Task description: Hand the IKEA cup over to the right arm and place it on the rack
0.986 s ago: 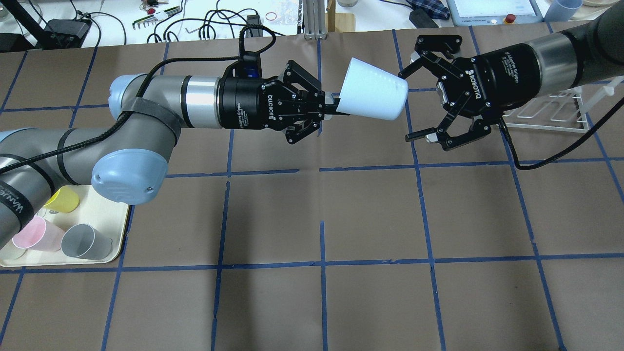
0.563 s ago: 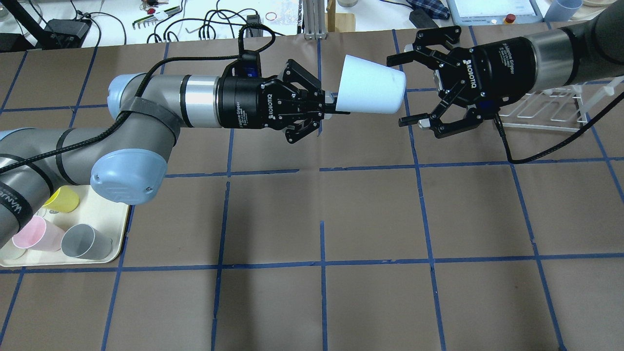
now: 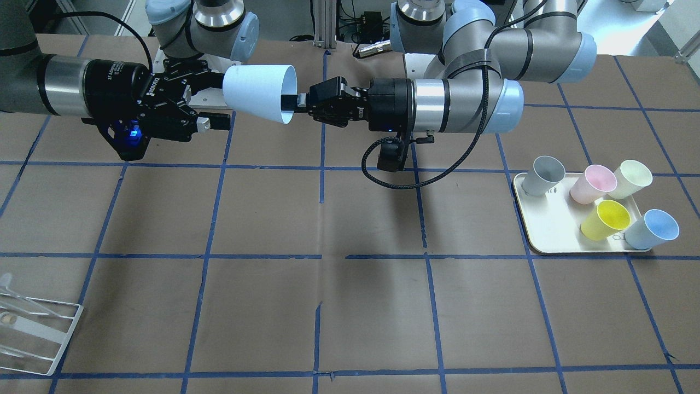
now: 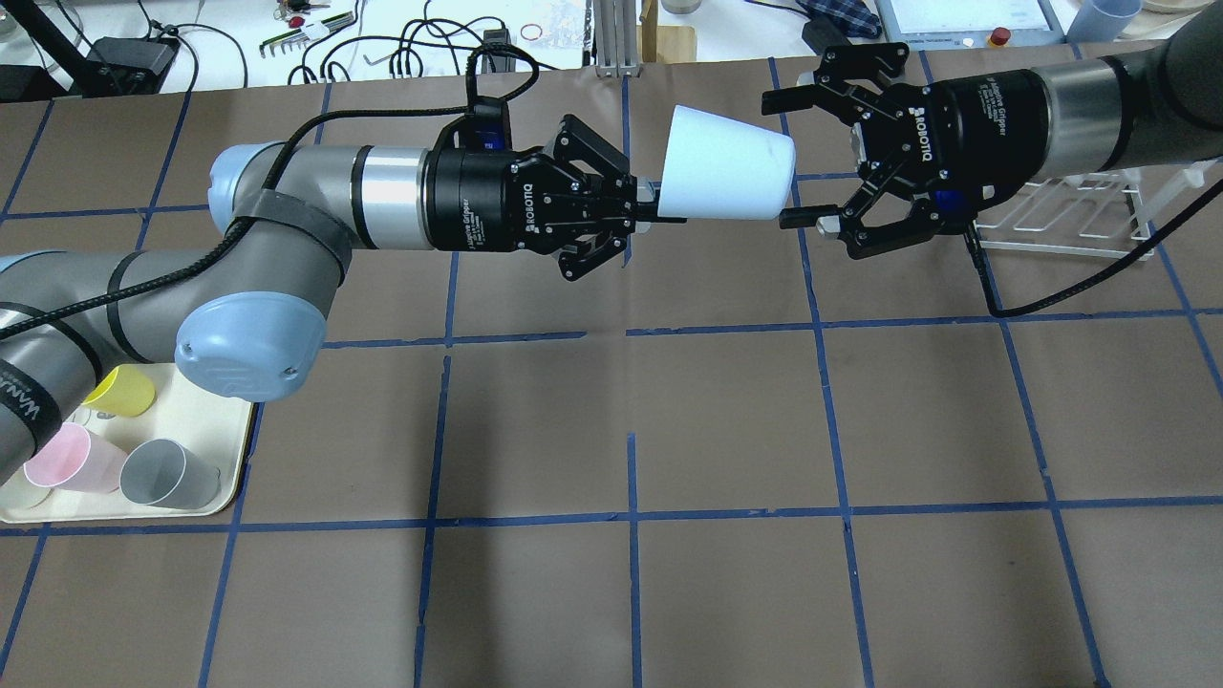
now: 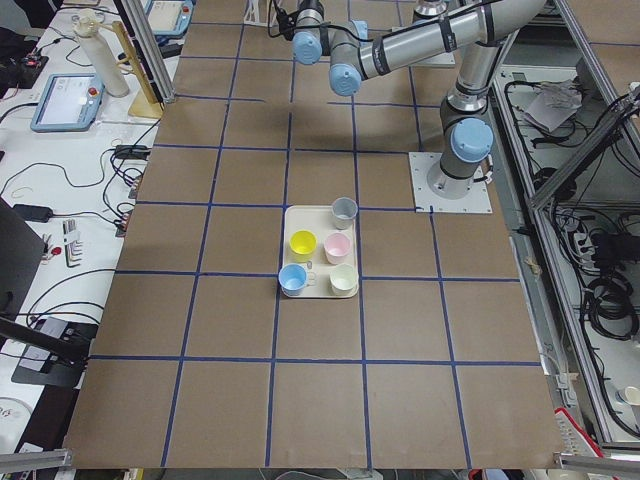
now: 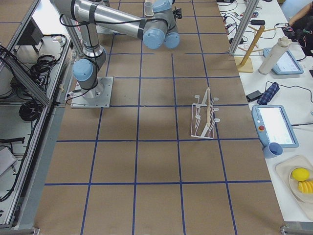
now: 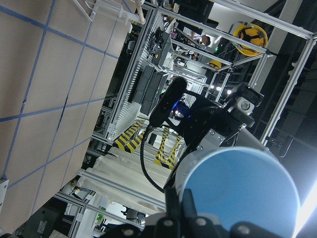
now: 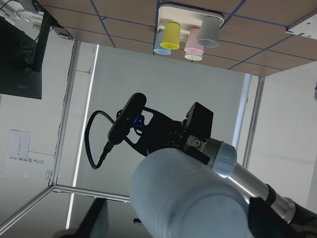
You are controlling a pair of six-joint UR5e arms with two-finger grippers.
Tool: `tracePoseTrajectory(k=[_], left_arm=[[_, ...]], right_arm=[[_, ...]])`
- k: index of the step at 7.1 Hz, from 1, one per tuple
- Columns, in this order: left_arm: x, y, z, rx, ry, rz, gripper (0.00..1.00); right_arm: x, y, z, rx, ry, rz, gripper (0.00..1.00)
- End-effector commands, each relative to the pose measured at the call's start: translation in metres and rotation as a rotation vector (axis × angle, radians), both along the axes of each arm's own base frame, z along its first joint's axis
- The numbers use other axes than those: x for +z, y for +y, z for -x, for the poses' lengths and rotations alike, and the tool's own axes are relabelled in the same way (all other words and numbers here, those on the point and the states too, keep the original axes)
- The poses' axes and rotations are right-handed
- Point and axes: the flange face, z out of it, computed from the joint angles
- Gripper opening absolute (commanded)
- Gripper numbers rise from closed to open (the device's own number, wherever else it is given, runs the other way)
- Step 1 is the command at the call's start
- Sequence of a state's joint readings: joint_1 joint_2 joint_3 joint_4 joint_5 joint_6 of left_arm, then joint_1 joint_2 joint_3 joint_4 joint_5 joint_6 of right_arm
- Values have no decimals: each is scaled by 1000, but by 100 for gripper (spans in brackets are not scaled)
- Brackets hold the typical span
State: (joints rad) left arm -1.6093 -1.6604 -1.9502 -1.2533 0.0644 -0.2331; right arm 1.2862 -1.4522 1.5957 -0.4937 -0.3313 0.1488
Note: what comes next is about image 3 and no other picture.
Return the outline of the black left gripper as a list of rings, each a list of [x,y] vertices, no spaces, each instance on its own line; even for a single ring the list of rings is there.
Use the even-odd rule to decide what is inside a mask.
[[[283,94],[282,111],[307,111],[313,118],[344,128],[365,120],[371,131],[407,130],[412,119],[413,91],[407,78],[373,78],[369,88],[350,87],[335,77],[310,87],[307,94]]]

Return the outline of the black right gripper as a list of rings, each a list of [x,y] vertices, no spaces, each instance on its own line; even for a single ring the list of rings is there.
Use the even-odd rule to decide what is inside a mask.
[[[230,114],[198,114],[189,106],[193,93],[223,89],[224,74],[207,61],[186,62],[186,74],[150,74],[145,65],[130,62],[87,64],[83,87],[91,119],[137,121],[143,135],[178,142],[189,142],[196,132],[231,128]]]

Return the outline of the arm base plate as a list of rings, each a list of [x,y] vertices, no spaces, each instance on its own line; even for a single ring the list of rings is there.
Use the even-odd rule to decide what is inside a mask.
[[[165,53],[159,49],[153,60],[155,72],[164,72],[165,60],[171,60],[172,63],[173,58],[168,58],[165,55]],[[217,72],[220,74],[225,74],[226,70],[232,66],[238,66],[242,64],[240,61],[232,61],[211,54],[204,54],[199,59],[190,61],[190,63],[194,62],[200,64],[202,61],[205,61],[207,63],[208,69],[211,69],[213,72]],[[226,110],[228,108],[228,106],[225,103],[222,90],[218,88],[207,88],[206,90],[200,91],[196,94],[193,93],[189,105],[194,109],[203,109],[205,111],[214,109]]]

